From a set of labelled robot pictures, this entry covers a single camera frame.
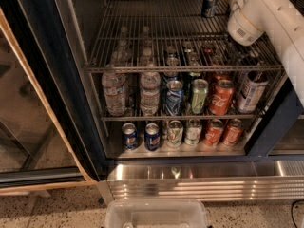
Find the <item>wooden edge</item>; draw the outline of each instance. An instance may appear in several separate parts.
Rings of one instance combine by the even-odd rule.
[[[34,87],[36,93],[38,94],[39,99],[41,100],[42,104],[44,105],[47,114],[49,115],[49,117],[51,118],[52,122],[54,123],[58,133],[60,134],[60,136],[62,137],[68,152],[72,155],[73,159],[76,162],[77,167],[79,168],[79,171],[81,172],[81,174],[84,176],[86,181],[94,181],[94,179],[92,179],[87,172],[84,170],[84,168],[81,166],[81,164],[79,163],[68,139],[67,136],[63,130],[63,128],[60,126],[58,119],[55,115],[55,113],[53,112],[47,97],[45,96],[42,88],[40,87],[35,75],[33,74],[29,62],[27,61],[27,58],[25,57],[22,49],[20,48],[18,41],[16,40],[9,22],[7,21],[5,14],[3,13],[2,9],[0,8],[0,28],[3,32],[3,34],[5,35],[5,37],[7,38],[9,45],[11,46],[11,49],[13,50],[15,56],[17,57],[20,65],[22,66],[23,70],[26,72],[32,86]]]
[[[32,192],[32,191],[40,191],[40,190],[48,190],[48,189],[59,189],[59,188],[69,188],[69,187],[77,187],[77,186],[90,186],[96,185],[97,182],[95,180],[92,181],[71,181],[71,182],[62,182],[62,183],[50,183],[50,184],[40,184],[40,185],[31,185],[31,186],[18,186],[18,187],[8,187],[8,188],[0,188],[0,194],[6,193],[17,193],[17,192]]]

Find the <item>white robotic arm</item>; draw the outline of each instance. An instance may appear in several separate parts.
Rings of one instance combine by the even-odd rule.
[[[304,18],[289,0],[228,0],[228,32],[249,46],[264,32],[304,106]]]

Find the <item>black cable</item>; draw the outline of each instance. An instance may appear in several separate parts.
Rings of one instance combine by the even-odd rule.
[[[297,200],[297,201],[294,201],[292,203],[292,207],[291,207],[291,215],[292,215],[292,220],[293,220],[293,223],[294,223],[294,227],[297,228],[297,225],[295,224],[295,219],[294,219],[294,207],[297,203],[300,203],[301,201],[304,202],[304,200]]]

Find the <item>speckled floor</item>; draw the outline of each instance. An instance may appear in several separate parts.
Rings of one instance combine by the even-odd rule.
[[[3,228],[102,228],[106,206],[98,202],[94,186],[58,189],[50,198],[36,196],[0,197],[0,227]],[[294,227],[291,200],[259,202],[204,203],[208,225],[213,228]],[[304,203],[294,208],[294,219],[300,227]]]

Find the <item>green can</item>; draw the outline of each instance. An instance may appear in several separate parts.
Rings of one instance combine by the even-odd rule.
[[[197,79],[192,82],[190,103],[193,114],[198,115],[202,112],[208,95],[208,87],[208,82],[202,79]]]

